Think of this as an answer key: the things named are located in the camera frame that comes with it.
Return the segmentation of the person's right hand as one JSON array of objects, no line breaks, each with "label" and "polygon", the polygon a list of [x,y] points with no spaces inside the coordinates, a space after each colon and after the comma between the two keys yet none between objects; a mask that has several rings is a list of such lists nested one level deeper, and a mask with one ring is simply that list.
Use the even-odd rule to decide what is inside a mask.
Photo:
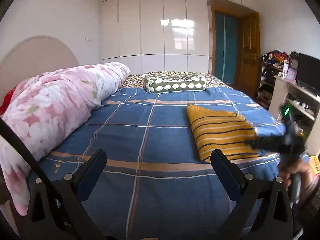
[{"label": "person's right hand", "polygon": [[301,193],[312,192],[318,183],[318,178],[314,174],[309,163],[298,160],[290,166],[285,165],[282,161],[278,164],[279,176],[282,178],[286,189],[292,184],[291,177],[295,174],[301,176]]}]

